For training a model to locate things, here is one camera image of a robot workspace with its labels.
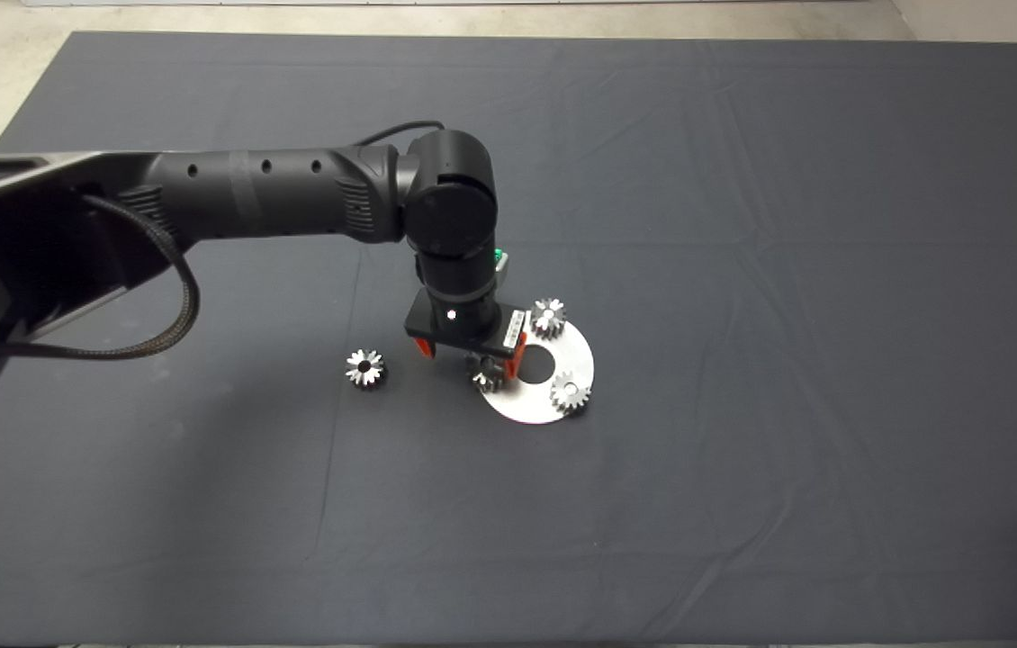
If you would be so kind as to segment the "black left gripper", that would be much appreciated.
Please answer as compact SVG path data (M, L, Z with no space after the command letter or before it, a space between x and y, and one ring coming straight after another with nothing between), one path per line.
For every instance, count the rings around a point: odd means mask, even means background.
M405 331L425 358L435 358L438 347L506 358L504 378L517 379L527 347L526 315L524 308L498 301L493 291L455 302L423 287L407 312Z

